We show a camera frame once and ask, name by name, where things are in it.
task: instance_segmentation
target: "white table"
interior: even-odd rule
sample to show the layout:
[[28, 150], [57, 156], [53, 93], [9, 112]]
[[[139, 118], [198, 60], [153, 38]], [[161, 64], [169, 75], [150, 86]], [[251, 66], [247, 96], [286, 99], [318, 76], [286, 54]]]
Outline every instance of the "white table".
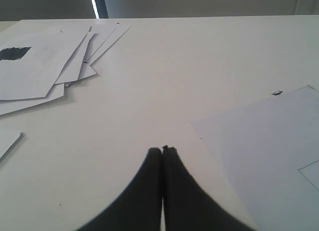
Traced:
[[25, 134], [0, 164], [0, 230], [80, 227], [125, 189], [148, 148], [165, 144], [209, 195], [254, 227], [190, 122], [277, 90], [319, 88], [319, 16], [81, 22], [132, 28], [94, 65], [100, 76], [0, 116], [1, 128]]

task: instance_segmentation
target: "table surface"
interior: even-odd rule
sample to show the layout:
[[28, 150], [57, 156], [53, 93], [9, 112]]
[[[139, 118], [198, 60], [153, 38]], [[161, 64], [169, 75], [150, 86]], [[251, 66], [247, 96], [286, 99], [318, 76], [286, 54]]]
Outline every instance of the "table surface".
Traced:
[[0, 164], [0, 230], [82, 226], [125, 189], [150, 147], [166, 144], [211, 197], [255, 227], [191, 122], [277, 90], [319, 88], [319, 16], [76, 22], [132, 28], [93, 66], [99, 76], [0, 116], [0, 128], [24, 133]]

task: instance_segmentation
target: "fluorescent light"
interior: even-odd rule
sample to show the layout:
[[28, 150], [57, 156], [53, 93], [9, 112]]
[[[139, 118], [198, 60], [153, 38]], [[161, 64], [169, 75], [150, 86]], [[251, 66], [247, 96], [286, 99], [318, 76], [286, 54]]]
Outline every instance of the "fluorescent light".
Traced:
[[91, 1], [92, 1], [93, 10], [94, 10], [94, 13], [95, 13], [95, 17], [96, 17], [96, 18], [100, 18], [100, 17], [99, 17], [99, 13], [98, 13], [98, 8], [96, 8], [95, 0], [91, 0]]

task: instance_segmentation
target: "wall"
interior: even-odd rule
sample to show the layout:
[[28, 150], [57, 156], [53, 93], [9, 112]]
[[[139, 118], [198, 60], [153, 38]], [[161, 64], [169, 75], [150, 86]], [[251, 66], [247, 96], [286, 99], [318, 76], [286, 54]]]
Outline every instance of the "wall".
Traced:
[[91, 0], [0, 0], [0, 21], [95, 18]]
[[110, 18], [292, 14], [296, 0], [105, 0]]

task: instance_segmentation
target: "small black sticker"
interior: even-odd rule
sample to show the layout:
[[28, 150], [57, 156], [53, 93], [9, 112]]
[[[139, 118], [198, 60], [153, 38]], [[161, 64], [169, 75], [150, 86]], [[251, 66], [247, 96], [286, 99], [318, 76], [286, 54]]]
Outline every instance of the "small black sticker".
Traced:
[[271, 95], [278, 96], [278, 95], [280, 95], [281, 93], [283, 93], [283, 91], [276, 91], [276, 92], [274, 92], [274, 93], [271, 93]]
[[0, 51], [1, 60], [17, 60], [21, 59], [31, 47], [26, 48], [5, 48]]

